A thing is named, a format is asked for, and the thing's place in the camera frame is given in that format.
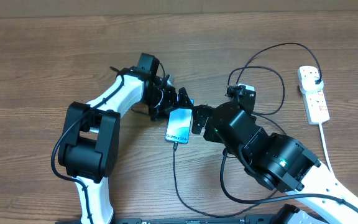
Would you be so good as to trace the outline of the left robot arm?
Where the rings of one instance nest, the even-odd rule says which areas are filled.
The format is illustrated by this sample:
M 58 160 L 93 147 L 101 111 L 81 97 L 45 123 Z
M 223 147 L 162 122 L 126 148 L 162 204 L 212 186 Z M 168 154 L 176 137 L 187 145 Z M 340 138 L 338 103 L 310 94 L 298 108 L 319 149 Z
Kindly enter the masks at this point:
M 157 76 L 160 60 L 142 53 L 137 65 L 116 70 L 116 81 L 87 103 L 67 109 L 62 135 L 51 155 L 53 173 L 74 182 L 80 198 L 77 223 L 113 223 L 109 181 L 117 161 L 121 118 L 135 104 L 148 107 L 152 121 L 176 109 L 190 109 L 186 90 L 176 90 L 169 76 Z

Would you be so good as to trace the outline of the Galaxy smartphone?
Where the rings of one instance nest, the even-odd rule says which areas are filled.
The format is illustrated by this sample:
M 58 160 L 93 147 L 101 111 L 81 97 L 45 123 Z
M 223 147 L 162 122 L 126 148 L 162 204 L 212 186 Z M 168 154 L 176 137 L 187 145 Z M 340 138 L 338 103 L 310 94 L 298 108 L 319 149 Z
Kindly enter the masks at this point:
M 179 108 L 170 113 L 165 140 L 187 144 L 190 135 L 192 110 Z

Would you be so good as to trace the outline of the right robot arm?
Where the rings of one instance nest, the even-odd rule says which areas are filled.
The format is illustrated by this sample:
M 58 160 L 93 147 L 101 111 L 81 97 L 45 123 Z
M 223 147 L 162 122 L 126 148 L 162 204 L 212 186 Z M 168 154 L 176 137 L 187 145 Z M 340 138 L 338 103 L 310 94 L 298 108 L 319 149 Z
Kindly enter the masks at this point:
M 194 134 L 222 143 L 245 172 L 266 189 L 283 196 L 264 203 L 296 199 L 328 223 L 358 223 L 358 197 L 346 189 L 306 146 L 278 133 L 267 134 L 253 115 L 256 92 L 247 85 L 229 86 L 229 101 L 215 108 L 193 107 Z

